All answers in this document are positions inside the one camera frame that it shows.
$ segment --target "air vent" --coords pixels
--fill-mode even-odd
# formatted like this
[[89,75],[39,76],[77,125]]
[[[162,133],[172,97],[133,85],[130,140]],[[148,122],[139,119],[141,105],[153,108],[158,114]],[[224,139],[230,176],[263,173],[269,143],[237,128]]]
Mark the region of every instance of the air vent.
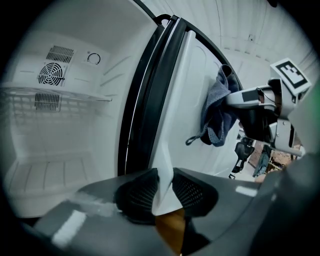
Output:
[[61,106],[61,97],[58,94],[36,93],[34,106],[40,111],[59,112]]
[[63,78],[63,70],[58,63],[49,63],[41,69],[38,76],[39,84],[57,86]]
[[70,63],[72,56],[74,55],[74,50],[68,49],[61,46],[53,46],[48,55],[47,60]]

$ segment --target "white paneled wall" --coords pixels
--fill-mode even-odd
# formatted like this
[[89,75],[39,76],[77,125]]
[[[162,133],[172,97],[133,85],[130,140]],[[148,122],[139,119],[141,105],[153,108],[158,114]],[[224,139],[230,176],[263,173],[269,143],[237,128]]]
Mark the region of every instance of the white paneled wall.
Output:
[[320,62],[307,36],[280,5],[266,0],[142,0],[156,15],[184,18],[230,61],[244,88],[265,84],[270,64],[291,58],[312,83]]

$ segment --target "rectangular vent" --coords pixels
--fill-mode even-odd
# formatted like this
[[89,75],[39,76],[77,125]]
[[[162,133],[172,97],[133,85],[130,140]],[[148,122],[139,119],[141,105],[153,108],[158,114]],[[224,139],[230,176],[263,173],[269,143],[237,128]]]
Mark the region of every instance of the rectangular vent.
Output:
[[46,59],[57,62],[70,63],[73,55],[74,50],[55,45],[50,49],[48,55],[46,56]]
[[58,94],[36,93],[34,106],[36,110],[59,112],[61,97]]

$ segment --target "rag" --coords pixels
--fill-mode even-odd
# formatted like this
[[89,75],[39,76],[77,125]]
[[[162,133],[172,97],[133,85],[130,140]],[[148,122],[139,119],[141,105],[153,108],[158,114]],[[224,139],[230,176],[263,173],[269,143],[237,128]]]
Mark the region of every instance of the rag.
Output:
[[187,146],[198,138],[201,138],[203,143],[215,147],[225,144],[228,132],[235,124],[237,116],[224,104],[224,98],[238,91],[239,84],[232,68],[226,64],[222,65],[202,107],[200,132],[185,142]]

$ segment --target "white stripe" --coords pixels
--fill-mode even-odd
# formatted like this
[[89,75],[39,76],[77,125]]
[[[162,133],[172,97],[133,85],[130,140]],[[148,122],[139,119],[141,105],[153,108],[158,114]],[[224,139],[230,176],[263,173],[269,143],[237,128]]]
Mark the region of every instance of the white stripe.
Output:
[[53,235],[51,242],[61,249],[67,247],[85,223],[86,218],[85,213],[73,210],[71,216]]
[[258,190],[245,186],[237,186],[235,192],[254,198],[257,195]]

